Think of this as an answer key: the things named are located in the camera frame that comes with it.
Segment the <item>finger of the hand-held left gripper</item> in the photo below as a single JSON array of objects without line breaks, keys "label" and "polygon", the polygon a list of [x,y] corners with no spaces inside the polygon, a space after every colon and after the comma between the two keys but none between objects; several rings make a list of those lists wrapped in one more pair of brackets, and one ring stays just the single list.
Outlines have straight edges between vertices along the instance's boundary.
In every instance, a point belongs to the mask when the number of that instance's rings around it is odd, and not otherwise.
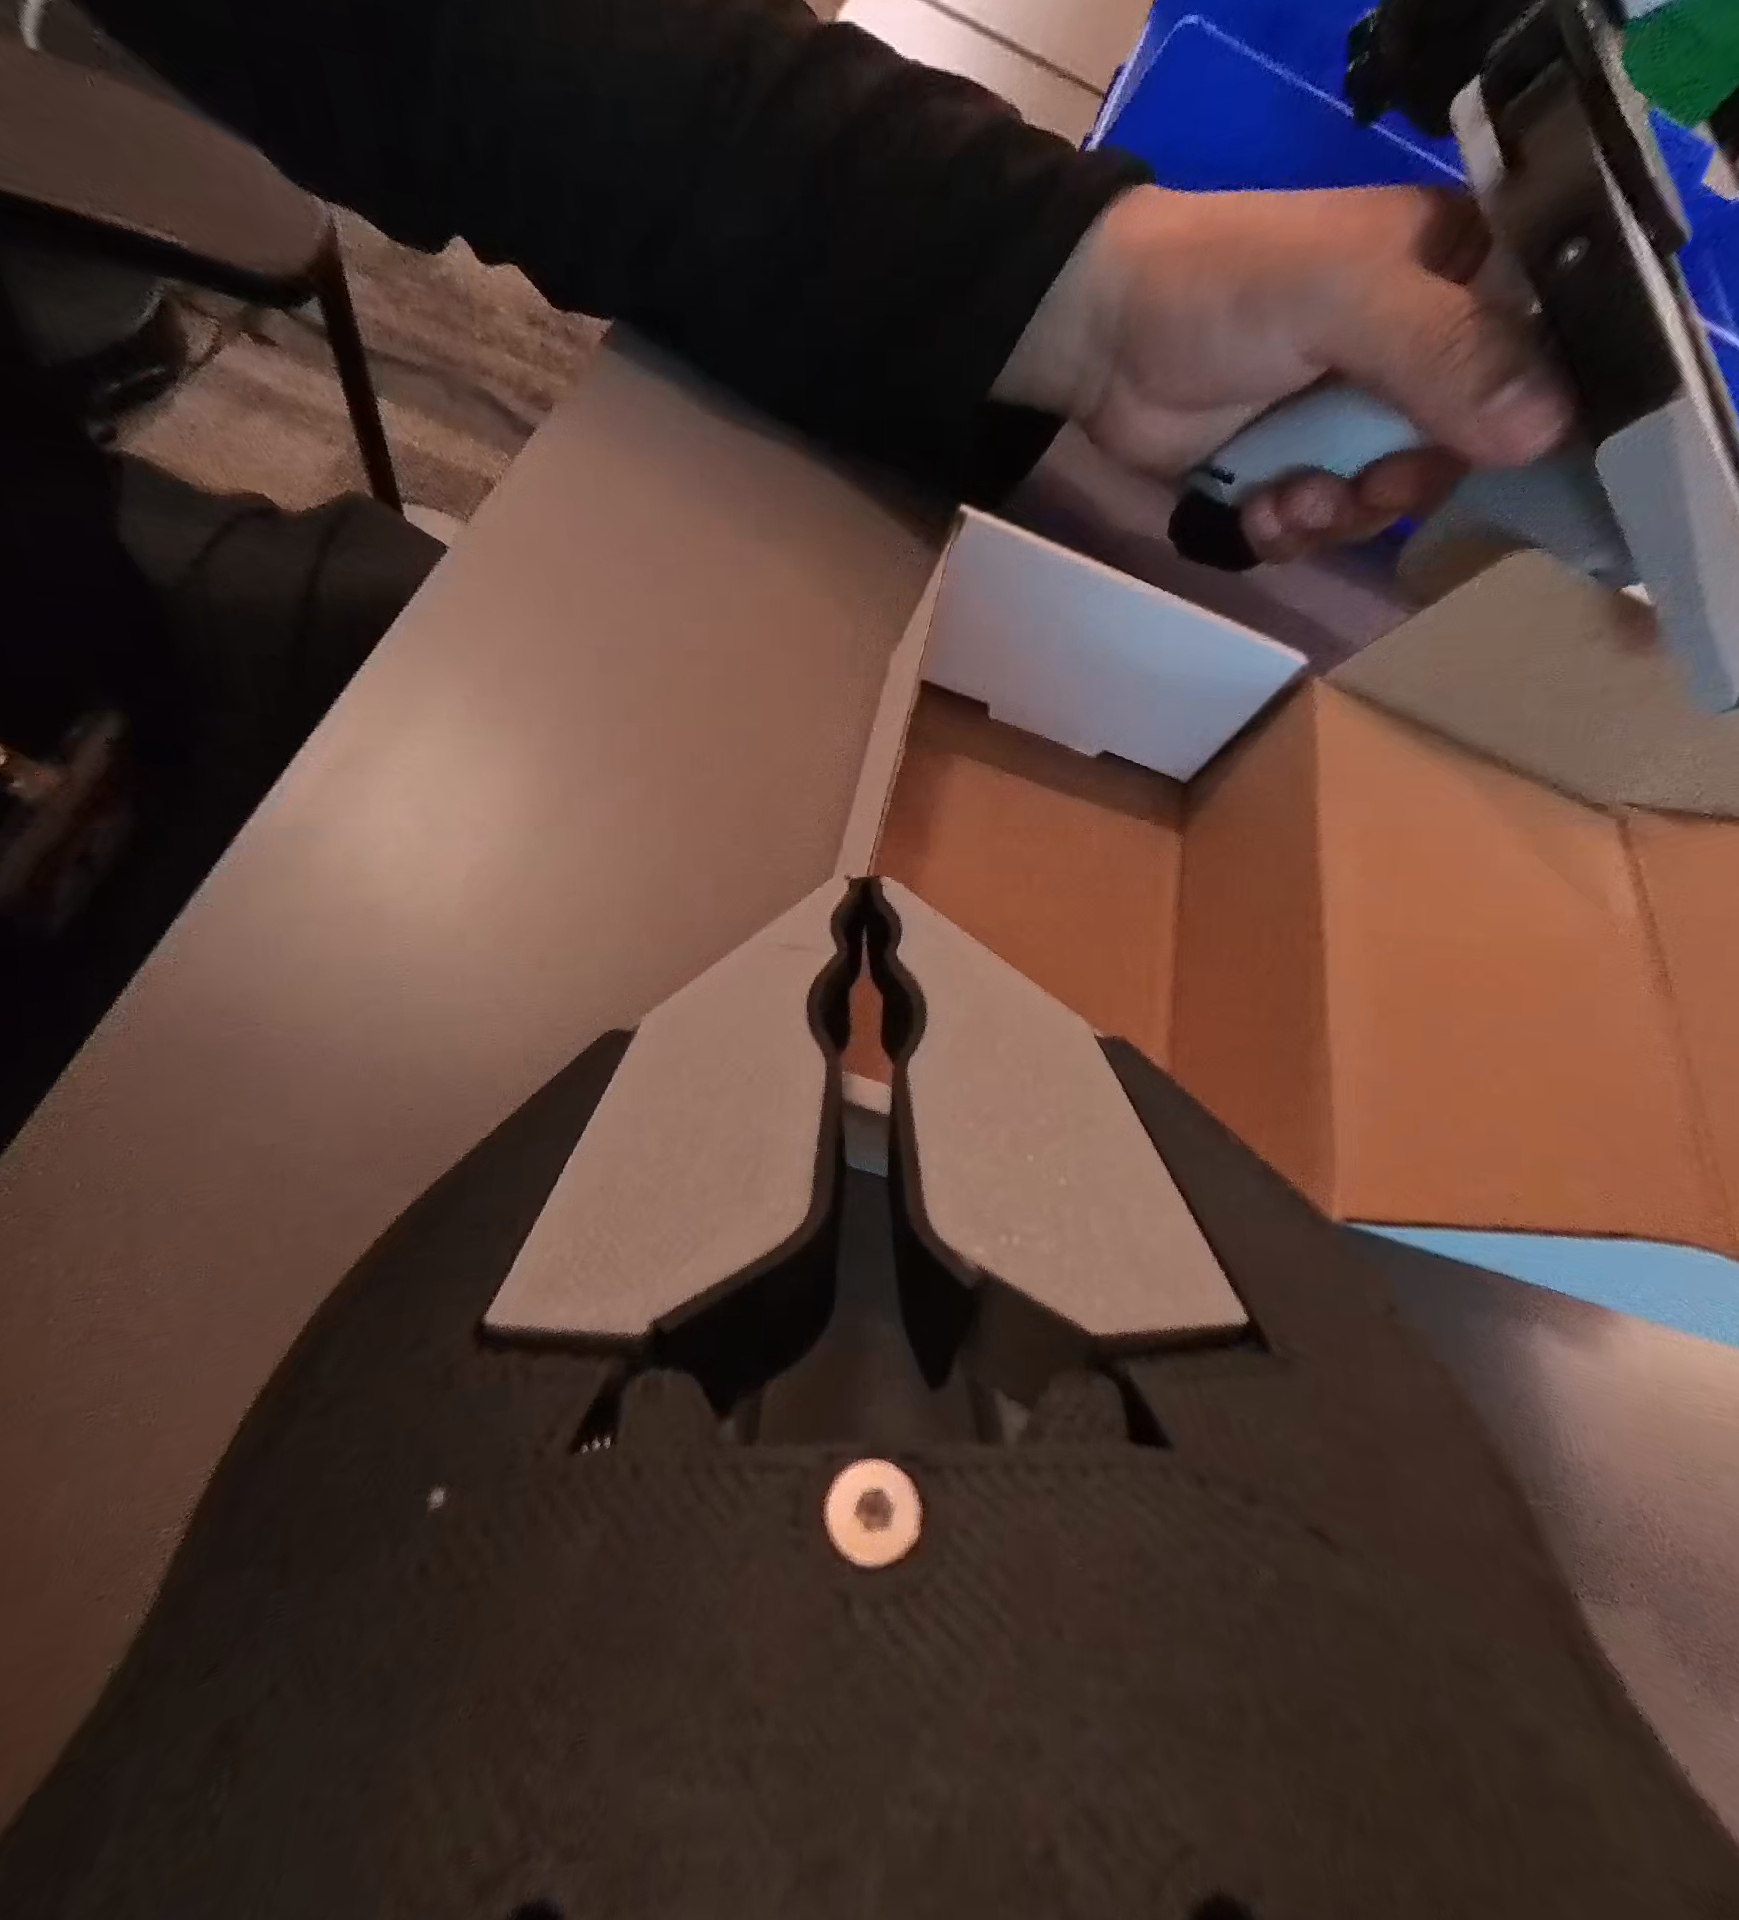
[{"label": "finger of the hand-held left gripper", "polygon": [[1739,707],[1739,449],[1682,390],[1608,435],[1596,475],[1692,701]]}]

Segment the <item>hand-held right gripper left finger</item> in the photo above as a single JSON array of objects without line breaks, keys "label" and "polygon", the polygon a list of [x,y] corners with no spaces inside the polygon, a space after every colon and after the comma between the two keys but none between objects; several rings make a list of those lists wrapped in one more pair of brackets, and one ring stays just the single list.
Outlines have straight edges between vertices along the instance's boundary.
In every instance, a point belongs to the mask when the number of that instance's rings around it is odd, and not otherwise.
[{"label": "hand-held right gripper left finger", "polygon": [[834,1312],[864,887],[830,880],[642,1018],[485,1310],[499,1345],[687,1375],[718,1413]]}]

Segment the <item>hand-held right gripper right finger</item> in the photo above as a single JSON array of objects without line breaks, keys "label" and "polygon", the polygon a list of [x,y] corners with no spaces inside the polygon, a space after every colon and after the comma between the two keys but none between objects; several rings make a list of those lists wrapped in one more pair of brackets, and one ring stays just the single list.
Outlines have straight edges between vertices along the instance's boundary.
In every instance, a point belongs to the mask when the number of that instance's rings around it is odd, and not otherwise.
[{"label": "hand-held right gripper right finger", "polygon": [[894,880],[865,883],[898,1297],[925,1376],[1044,1389],[1249,1312],[1105,1043]]}]

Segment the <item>green plastic bin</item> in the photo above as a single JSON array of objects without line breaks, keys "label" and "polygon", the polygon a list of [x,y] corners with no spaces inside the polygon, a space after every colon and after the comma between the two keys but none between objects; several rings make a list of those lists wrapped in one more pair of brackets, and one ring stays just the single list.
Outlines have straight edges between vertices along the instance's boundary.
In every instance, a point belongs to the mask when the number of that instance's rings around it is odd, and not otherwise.
[{"label": "green plastic bin", "polygon": [[1625,1],[1625,68],[1669,117],[1695,127],[1739,92],[1739,1]]}]

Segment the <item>blue plastic bin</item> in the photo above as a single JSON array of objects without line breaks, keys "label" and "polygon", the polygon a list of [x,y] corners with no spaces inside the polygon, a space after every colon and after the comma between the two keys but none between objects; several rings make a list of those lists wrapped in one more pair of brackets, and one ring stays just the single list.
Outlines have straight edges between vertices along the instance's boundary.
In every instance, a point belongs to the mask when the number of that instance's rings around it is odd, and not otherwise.
[{"label": "blue plastic bin", "polygon": [[[1364,11],[1371,4],[1154,4],[1087,148],[1138,155],[1179,190],[1458,187],[1453,138],[1396,110],[1364,122],[1350,108],[1348,37]],[[1739,187],[1721,184],[1721,108],[1689,127],[1649,105],[1690,221],[1681,267],[1739,412]]]}]

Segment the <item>white mailer box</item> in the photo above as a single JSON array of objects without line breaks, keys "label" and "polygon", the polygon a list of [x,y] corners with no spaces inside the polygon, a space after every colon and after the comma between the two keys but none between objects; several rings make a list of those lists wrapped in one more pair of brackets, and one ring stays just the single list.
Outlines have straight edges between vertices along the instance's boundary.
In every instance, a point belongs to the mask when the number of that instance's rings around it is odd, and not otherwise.
[{"label": "white mailer box", "polygon": [[842,862],[1337,1221],[1739,1349],[1739,710],[1528,551],[1329,672],[962,511]]}]

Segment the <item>person's left hand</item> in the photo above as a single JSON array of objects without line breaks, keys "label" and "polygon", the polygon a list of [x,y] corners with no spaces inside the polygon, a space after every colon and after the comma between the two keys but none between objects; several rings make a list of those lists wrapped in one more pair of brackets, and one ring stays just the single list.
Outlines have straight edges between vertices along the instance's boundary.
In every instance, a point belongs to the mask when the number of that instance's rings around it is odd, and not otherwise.
[{"label": "person's left hand", "polygon": [[1289,563],[1439,505],[1468,468],[1567,440],[1575,401],[1530,325],[1480,278],[1480,208],[1427,187],[1177,193],[1139,185],[1089,227],[992,396],[1173,480],[1256,415],[1341,380],[1425,437],[1359,478],[1302,473],[1241,507]]}]

